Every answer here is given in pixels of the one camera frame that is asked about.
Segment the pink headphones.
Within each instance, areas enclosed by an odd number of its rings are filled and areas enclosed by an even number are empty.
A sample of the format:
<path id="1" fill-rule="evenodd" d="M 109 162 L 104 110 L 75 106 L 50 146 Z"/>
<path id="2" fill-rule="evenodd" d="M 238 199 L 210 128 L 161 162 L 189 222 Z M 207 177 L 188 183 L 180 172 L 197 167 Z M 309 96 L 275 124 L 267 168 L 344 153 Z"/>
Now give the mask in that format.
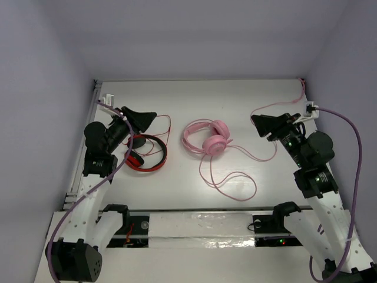
<path id="1" fill-rule="evenodd" d="M 210 137 L 206 138 L 201 148 L 192 145 L 189 142 L 189 135 L 208 128 Z M 189 123 L 182 132 L 181 141 L 183 146 L 195 154 L 206 154 L 209 156 L 218 156 L 224 152 L 229 143 L 233 141 L 230 138 L 228 126 L 221 120 L 197 119 Z"/>

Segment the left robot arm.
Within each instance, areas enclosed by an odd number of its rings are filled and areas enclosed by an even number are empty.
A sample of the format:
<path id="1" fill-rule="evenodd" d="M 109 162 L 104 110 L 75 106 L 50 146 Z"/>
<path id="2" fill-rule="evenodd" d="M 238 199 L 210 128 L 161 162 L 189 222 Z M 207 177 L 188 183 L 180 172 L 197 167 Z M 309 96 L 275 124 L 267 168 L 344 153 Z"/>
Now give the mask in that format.
<path id="1" fill-rule="evenodd" d="M 116 232 L 130 228 L 127 207 L 101 212 L 102 200 L 124 160 L 114 150 L 129 137 L 145 132 L 155 112 L 136 112 L 124 106 L 108 107 L 112 122 L 106 127 L 93 121 L 84 129 L 86 152 L 77 198 L 56 225 L 45 254 L 54 282 L 95 282 L 102 268 L 102 254 Z"/>

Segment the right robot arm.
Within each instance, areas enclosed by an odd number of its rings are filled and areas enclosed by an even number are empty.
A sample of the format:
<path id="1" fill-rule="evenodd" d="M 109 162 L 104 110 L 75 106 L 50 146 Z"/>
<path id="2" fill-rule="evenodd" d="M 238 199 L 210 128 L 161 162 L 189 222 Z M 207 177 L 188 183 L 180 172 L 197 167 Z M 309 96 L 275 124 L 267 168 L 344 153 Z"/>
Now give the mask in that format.
<path id="1" fill-rule="evenodd" d="M 249 228 L 259 233 L 288 232 L 310 253 L 321 279 L 316 282 L 376 282 L 376 263 L 364 250 L 355 229 L 355 212 L 362 161 L 362 142 L 350 122 L 358 143 L 358 165 L 350 210 L 343 207 L 339 187 L 327 163 L 335 156 L 333 141 L 321 131 L 306 136 L 300 114 L 252 115 L 260 137 L 279 141 L 298 166 L 294 177 L 298 189 L 319 219 L 319 227 L 306 220 L 294 202 L 276 205 L 270 215 L 255 216 Z"/>

